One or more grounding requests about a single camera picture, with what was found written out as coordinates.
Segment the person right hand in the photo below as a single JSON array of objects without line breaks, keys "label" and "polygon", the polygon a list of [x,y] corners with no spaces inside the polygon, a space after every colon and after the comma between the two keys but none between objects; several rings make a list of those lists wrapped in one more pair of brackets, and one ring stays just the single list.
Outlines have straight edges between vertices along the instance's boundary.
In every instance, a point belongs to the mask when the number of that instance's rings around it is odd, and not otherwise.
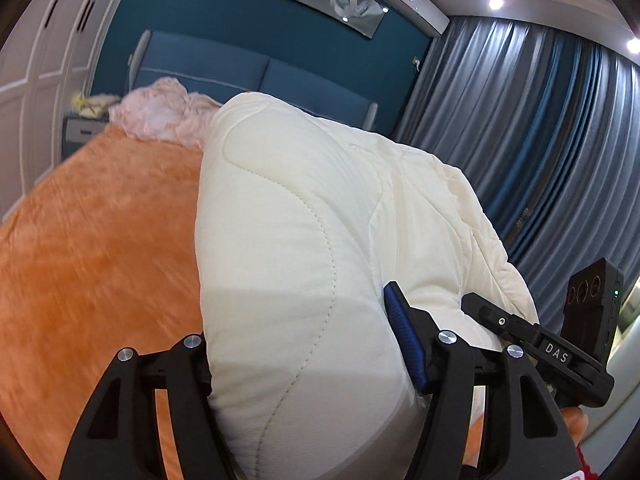
[{"label": "person right hand", "polygon": [[588,429],[588,415],[577,406],[562,408],[561,415],[574,445],[580,445]]}]

